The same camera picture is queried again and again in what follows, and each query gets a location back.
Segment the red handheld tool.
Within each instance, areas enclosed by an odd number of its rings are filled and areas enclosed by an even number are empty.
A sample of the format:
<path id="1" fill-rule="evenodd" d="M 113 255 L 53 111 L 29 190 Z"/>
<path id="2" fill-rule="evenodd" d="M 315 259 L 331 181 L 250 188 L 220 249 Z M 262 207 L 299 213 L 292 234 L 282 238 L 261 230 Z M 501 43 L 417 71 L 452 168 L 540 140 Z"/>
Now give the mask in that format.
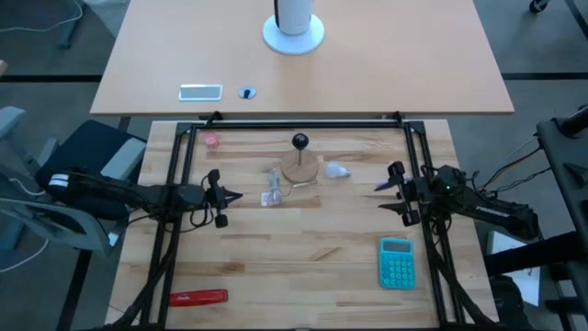
<path id="1" fill-rule="evenodd" d="M 229 293 L 225 289 L 183 291 L 169 295 L 171 307 L 188 307 L 227 302 Z"/>

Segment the black equipment stand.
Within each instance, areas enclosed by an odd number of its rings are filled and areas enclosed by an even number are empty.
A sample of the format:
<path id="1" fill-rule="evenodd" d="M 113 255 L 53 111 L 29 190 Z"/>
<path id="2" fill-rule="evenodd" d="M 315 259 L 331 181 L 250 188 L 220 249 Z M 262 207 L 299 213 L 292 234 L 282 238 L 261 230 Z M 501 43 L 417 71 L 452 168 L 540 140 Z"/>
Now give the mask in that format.
<path id="1" fill-rule="evenodd" d="M 541 121 L 537 137 L 575 230 L 488 255 L 484 262 L 490 276 L 546 266 L 552 280 L 571 281 L 574 297 L 545 301 L 571 331 L 571 314 L 583 314 L 588 322 L 588 103 L 567 118 Z"/>

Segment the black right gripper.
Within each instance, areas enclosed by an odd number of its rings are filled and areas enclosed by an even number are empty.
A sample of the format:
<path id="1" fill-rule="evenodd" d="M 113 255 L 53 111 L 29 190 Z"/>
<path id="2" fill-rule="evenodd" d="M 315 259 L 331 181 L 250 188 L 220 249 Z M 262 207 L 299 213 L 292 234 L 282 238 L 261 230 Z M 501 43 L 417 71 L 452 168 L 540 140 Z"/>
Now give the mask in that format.
<path id="1" fill-rule="evenodd" d="M 405 169 L 401 161 L 396 161 L 388 167 L 389 177 L 404 176 Z M 389 178 L 384 184 L 385 189 L 397 187 L 398 203 L 380 204 L 379 208 L 394 211 L 401 216 L 404 226 L 413 226 L 427 216 L 428 206 L 432 201 L 432 193 L 424 177 L 413 178 L 405 184 L 404 179 Z"/>

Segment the wooden base lamp stand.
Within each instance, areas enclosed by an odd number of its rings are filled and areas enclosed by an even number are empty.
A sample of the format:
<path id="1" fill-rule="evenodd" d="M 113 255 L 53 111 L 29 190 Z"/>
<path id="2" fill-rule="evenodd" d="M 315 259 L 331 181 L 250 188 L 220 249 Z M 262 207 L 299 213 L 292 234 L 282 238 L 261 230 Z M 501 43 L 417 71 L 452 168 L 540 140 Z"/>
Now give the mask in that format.
<path id="1" fill-rule="evenodd" d="M 286 152 L 280 161 L 283 177 L 292 184 L 313 181 L 319 171 L 318 156 L 308 149 L 310 139 L 304 133 L 296 133 L 291 140 L 292 150 Z"/>

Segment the black bag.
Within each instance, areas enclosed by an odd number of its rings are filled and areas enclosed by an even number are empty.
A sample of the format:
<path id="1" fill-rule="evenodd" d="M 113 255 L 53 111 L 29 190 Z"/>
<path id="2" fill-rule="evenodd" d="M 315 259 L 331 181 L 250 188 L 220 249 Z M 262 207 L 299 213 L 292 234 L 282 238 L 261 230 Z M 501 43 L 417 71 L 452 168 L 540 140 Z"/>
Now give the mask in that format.
<path id="1" fill-rule="evenodd" d="M 490 278 L 492 296 L 502 326 L 532 329 L 524 311 L 521 291 L 511 277 L 500 275 Z"/>

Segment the black metal table frame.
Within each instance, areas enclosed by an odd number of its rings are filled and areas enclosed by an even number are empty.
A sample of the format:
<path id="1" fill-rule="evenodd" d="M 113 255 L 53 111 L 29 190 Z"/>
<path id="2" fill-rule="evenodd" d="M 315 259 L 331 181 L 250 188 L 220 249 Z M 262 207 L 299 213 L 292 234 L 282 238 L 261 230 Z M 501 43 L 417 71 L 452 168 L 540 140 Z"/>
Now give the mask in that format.
<path id="1" fill-rule="evenodd" d="M 352 175 L 319 177 L 288 189 L 265 207 L 268 172 L 278 166 L 291 138 L 302 132 L 321 163 L 336 162 Z M 376 128 L 313 128 L 308 122 L 273 121 L 263 129 L 217 129 L 220 145 L 197 141 L 190 181 L 211 169 L 243 196 L 226 211 L 223 229 L 192 230 L 182 223 L 172 289 L 225 289 L 227 302 L 168 311 L 170 329 L 383 329 L 434 328 L 438 324 L 423 231 L 406 227 L 394 212 L 393 190 L 375 191 L 394 161 L 421 158 L 392 124 Z M 379 241 L 413 243 L 416 285 L 379 285 Z"/>

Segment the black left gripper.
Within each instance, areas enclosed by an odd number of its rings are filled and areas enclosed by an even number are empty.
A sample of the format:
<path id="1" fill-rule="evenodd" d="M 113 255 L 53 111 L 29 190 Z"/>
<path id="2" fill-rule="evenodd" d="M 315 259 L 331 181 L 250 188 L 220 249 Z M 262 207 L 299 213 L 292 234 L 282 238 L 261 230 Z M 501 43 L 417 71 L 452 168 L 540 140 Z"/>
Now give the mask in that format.
<path id="1" fill-rule="evenodd" d="M 210 224 L 208 217 L 211 213 L 212 220 L 218 229 L 228 226 L 228 217 L 221 211 L 241 198 L 243 194 L 221 187 L 220 178 L 220 170 L 213 169 L 205 176 L 209 183 L 208 188 L 192 184 L 178 187 L 178 209 L 189 213 L 189 222 L 194 229 Z M 194 221 L 194 214 L 197 211 L 204 211 L 204 218 L 200 223 Z"/>

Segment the white LED lightbulb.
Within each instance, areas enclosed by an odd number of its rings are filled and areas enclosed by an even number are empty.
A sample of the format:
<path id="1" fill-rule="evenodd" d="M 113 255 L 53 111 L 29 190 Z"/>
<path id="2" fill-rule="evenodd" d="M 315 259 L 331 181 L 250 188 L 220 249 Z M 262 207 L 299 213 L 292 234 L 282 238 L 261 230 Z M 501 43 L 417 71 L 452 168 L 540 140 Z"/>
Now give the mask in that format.
<path id="1" fill-rule="evenodd" d="M 324 166 L 323 171 L 325 176 L 328 178 L 343 178 L 350 177 L 352 175 L 350 170 L 336 162 L 327 163 Z"/>

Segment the grey black office chair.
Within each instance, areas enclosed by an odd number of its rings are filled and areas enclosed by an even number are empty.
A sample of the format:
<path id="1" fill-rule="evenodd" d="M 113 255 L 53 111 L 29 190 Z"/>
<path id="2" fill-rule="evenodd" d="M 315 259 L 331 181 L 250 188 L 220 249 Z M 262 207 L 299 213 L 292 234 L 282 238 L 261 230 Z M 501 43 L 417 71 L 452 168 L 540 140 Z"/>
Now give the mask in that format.
<path id="1" fill-rule="evenodd" d="M 26 111 L 0 108 L 0 142 L 21 159 L 40 188 L 27 191 L 0 172 L 0 218 L 27 226 L 48 241 L 108 255 L 116 246 L 130 210 L 118 200 L 65 200 L 64 172 L 86 170 L 135 183 L 146 141 L 106 124 L 88 120 L 64 142 L 48 140 L 40 156 L 33 156 L 14 137 Z"/>

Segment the silver smartphone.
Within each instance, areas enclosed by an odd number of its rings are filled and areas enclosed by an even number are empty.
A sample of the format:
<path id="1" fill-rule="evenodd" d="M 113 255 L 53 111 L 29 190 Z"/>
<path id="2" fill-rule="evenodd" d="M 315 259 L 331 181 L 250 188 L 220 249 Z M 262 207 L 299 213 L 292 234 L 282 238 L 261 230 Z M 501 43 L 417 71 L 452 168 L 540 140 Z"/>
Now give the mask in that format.
<path id="1" fill-rule="evenodd" d="M 182 102 L 214 102 L 222 99 L 222 85 L 181 85 L 178 99 Z"/>

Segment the purple pen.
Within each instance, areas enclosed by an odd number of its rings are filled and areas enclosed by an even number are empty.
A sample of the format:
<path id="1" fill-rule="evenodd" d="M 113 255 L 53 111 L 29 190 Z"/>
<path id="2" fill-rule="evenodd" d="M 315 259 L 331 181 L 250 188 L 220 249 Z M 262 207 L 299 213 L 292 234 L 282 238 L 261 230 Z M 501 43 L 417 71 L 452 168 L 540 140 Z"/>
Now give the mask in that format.
<path id="1" fill-rule="evenodd" d="M 405 185 L 410 182 L 413 178 L 412 177 L 404 177 L 404 176 L 393 176 L 389 177 L 385 182 L 381 184 L 377 184 L 375 191 L 382 191 L 385 189 L 393 188 L 395 186 Z"/>

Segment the white paper sheet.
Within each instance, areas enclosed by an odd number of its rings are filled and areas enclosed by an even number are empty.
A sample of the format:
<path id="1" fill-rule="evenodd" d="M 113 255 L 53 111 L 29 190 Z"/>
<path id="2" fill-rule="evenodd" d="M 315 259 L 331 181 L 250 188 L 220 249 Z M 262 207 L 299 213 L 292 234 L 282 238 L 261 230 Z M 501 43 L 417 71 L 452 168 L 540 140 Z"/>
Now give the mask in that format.
<path id="1" fill-rule="evenodd" d="M 496 231 L 490 231 L 487 237 L 486 253 L 493 255 L 506 250 L 525 246 L 522 241 Z M 524 302 L 539 306 L 540 296 L 540 267 L 525 268 L 506 273 L 506 276 L 513 279 L 515 285 L 521 291 Z"/>

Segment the teal calculator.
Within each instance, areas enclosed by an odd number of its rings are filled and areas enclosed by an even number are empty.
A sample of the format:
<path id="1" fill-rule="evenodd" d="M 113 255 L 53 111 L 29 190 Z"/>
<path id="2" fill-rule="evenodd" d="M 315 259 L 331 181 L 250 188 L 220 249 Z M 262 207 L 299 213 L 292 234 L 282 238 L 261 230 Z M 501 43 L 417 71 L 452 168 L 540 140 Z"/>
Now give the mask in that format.
<path id="1" fill-rule="evenodd" d="M 379 285 L 388 290 L 413 290 L 416 285 L 413 243 L 384 237 L 379 241 Z"/>

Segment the beige desk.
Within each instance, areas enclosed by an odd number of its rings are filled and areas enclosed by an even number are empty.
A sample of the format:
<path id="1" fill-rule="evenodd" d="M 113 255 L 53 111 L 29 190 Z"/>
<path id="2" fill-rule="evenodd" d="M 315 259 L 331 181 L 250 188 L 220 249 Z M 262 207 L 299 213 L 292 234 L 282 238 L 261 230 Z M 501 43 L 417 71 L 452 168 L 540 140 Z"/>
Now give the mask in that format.
<path id="1" fill-rule="evenodd" d="M 472 0 L 315 0 L 326 34 L 301 56 L 270 50 L 272 0 L 130 0 L 95 115 L 510 114 Z M 181 85 L 222 85 L 182 102 Z M 253 86 L 256 96 L 238 91 Z"/>

